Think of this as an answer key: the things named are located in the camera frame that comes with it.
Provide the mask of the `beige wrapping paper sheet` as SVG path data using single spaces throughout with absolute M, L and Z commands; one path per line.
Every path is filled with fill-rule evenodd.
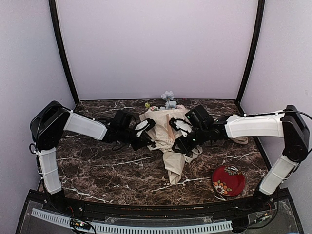
M 184 155 L 181 153 L 175 153 L 172 150 L 175 140 L 182 136 L 182 133 L 173 130 L 169 125 L 169 120 L 171 118 L 185 119 L 185 114 L 187 112 L 187 109 L 148 110 L 139 116 L 141 121 L 150 118 L 156 123 L 155 127 L 147 132 L 149 137 L 155 143 L 155 147 L 149 146 L 148 148 L 151 151 L 159 149 L 163 152 L 162 158 L 165 169 L 168 172 L 169 183 L 173 185 L 176 185 L 181 180 L 185 163 L 190 163 L 198 157 L 196 154 L 197 152 L 190 153 L 190 155 Z

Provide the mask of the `white printed ribbon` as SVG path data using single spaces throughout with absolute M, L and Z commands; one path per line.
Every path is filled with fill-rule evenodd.
M 242 144 L 242 145 L 246 145 L 249 142 L 248 138 L 245 136 L 237 137 L 237 138 L 231 138 L 231 140 L 237 144 Z M 151 151 L 159 149 L 163 152 L 167 152 L 167 151 L 173 152 L 173 150 L 172 150 L 173 144 L 174 144 L 174 141 L 172 139 L 167 139 L 167 140 L 153 139 L 152 145 L 149 145 L 147 147 Z M 194 149 L 191 150 L 190 153 L 184 153 L 182 155 L 183 155 L 185 161 L 187 163 L 190 163 L 193 159 L 196 159 L 198 157 L 198 155 L 202 154 L 202 152 L 203 152 L 202 147 L 197 145 L 197 146 L 195 146 Z

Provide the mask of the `pink fake rose stem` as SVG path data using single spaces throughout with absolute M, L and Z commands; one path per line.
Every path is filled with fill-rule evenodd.
M 177 109 L 181 109 L 181 110 L 185 110 L 186 109 L 186 107 L 184 105 L 181 105 L 181 104 L 177 105 L 176 108 Z

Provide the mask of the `blue fake flower stem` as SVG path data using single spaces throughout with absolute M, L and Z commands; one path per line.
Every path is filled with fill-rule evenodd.
M 165 91 L 161 94 L 161 98 L 165 101 L 165 109 L 175 109 L 177 102 L 174 100 L 173 91 Z

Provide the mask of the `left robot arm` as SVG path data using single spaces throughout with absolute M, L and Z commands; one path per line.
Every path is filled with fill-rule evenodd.
M 62 183 L 59 177 L 57 150 L 66 138 L 83 137 L 106 144 L 129 145 L 137 151 L 153 144 L 148 131 L 156 123 L 151 118 L 137 121 L 135 117 L 119 109 L 110 119 L 87 117 L 51 101 L 30 122 L 32 144 L 31 153 L 37 157 L 38 171 L 43 187 L 51 194 L 49 203 L 57 212 L 69 208 L 69 202 L 60 194 Z

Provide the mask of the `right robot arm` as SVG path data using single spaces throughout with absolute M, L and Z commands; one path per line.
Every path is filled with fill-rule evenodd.
M 279 144 L 276 150 L 265 150 L 266 153 L 276 152 L 279 155 L 269 157 L 271 168 L 259 184 L 259 193 L 249 200 L 249 208 L 254 212 L 267 205 L 267 196 L 272 195 L 311 152 L 310 130 L 305 122 L 311 116 L 293 105 L 270 113 L 231 114 L 216 119 L 199 105 L 185 116 L 185 120 L 169 120 L 174 130 L 182 132 L 172 146 L 177 153 L 187 154 L 207 141 L 239 137 L 252 137 L 265 142 L 273 140 Z

